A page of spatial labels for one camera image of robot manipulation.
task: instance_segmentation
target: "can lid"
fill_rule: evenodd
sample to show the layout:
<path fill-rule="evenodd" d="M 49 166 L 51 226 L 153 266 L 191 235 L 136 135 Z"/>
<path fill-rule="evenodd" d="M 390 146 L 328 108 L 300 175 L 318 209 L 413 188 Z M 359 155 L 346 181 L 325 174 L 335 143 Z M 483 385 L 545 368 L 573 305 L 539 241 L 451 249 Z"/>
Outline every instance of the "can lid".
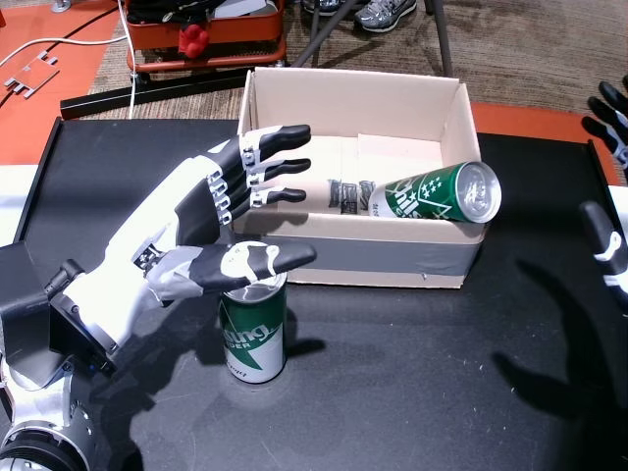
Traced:
<path fill-rule="evenodd" d="M 225 296 L 242 304 L 255 304 L 272 297 L 277 291 L 284 287 L 288 275 L 280 273 L 273 278 L 267 278 L 252 283 L 248 287 L 234 289 L 225 293 Z"/>
<path fill-rule="evenodd" d="M 491 167 L 483 162 L 465 164 L 455 181 L 460 211 L 473 223 L 487 223 L 501 204 L 501 186 Z"/>

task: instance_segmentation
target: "green beer can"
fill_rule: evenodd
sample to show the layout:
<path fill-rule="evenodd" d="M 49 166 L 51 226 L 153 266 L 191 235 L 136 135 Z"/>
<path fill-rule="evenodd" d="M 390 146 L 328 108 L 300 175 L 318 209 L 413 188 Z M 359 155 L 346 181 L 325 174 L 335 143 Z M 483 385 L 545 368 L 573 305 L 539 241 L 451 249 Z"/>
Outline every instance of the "green beer can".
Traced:
<path fill-rule="evenodd" d="M 466 162 L 378 186 L 369 215 L 487 223 L 500 204 L 495 172 L 482 162 Z"/>
<path fill-rule="evenodd" d="M 220 296 L 227 367 L 247 383 L 272 380 L 286 364 L 287 277 L 282 273 Z"/>

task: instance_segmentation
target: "black table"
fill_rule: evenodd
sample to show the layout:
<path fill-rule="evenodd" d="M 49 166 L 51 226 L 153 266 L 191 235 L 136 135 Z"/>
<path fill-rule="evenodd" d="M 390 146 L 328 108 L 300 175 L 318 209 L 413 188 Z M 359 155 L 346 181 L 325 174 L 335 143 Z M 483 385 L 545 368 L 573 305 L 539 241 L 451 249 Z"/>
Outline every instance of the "black table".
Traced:
<path fill-rule="evenodd" d="M 95 267 L 155 184 L 235 130 L 60 124 L 20 231 L 41 279 L 68 257 Z M 480 143 L 503 202 L 461 290 L 290 286 L 288 365 L 256 387 L 223 366 L 215 298 L 146 315 L 114 381 L 96 381 L 97 469 L 611 469 L 626 328 L 577 212 L 607 204 L 597 160 Z"/>

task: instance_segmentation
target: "robotic finger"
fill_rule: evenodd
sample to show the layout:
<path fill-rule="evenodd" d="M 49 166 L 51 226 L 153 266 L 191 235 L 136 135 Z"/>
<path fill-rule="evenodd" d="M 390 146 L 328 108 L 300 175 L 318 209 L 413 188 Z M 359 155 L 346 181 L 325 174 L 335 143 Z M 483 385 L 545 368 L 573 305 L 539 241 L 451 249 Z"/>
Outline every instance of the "robotic finger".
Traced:
<path fill-rule="evenodd" d="M 163 302 L 244 288 L 315 258 L 314 248 L 302 242 L 267 245 L 245 241 L 179 247 L 166 253 L 146 274 L 146 280 Z"/>
<path fill-rule="evenodd" d="M 611 127 L 609 132 L 614 131 L 622 142 L 628 142 L 628 120 L 621 112 L 610 108 L 595 96 L 589 97 L 587 104 L 596 117 Z"/>
<path fill-rule="evenodd" d="M 606 148 L 612 152 L 621 167 L 624 170 L 628 169 L 628 148 L 621 141 L 613 128 L 605 126 L 589 116 L 585 116 L 582 119 L 582 127 L 589 134 L 600 138 L 606 145 Z"/>
<path fill-rule="evenodd" d="M 299 174 L 310 168 L 310 159 L 279 160 L 256 166 L 246 177 L 249 187 L 267 182 L 274 177 L 285 174 Z"/>
<path fill-rule="evenodd" d="M 249 131 L 218 144 L 208 150 L 208 156 L 227 175 L 233 171 L 243 173 L 259 165 L 282 150 L 292 150 L 309 142 L 310 127 L 274 126 Z"/>
<path fill-rule="evenodd" d="M 626 83 L 626 88 L 628 89 L 628 76 L 624 77 L 624 83 Z M 626 98 L 617 88 L 612 86 L 607 81 L 601 81 L 599 90 L 604 100 L 606 100 L 610 106 L 622 113 L 624 116 L 628 115 L 628 98 Z"/>
<path fill-rule="evenodd" d="M 602 270 L 604 283 L 628 317 L 628 246 L 598 203 L 580 206 L 589 245 Z"/>
<path fill-rule="evenodd" d="M 231 214 L 234 219 L 237 219 L 251 208 L 261 208 L 262 206 L 278 201 L 298 203 L 303 201 L 305 197 L 306 193 L 302 189 L 285 188 L 283 186 L 255 189 L 251 190 L 248 198 L 235 203 L 231 209 Z"/>

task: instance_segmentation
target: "open cardboard box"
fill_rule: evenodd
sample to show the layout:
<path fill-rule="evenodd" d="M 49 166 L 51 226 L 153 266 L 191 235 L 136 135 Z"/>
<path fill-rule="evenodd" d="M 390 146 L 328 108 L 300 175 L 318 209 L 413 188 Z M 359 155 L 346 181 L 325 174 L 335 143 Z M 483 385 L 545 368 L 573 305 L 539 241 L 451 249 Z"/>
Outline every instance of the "open cardboard box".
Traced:
<path fill-rule="evenodd" d="M 468 161 L 480 149 L 464 83 L 455 78 L 317 69 L 249 73 L 239 132 L 307 124 L 312 140 L 273 159 L 307 157 L 312 167 L 265 183 L 302 188 L 302 203 L 249 211 L 235 231 L 268 242 L 298 238 L 315 262 L 297 283 L 460 288 L 482 224 L 368 216 L 377 184 Z"/>

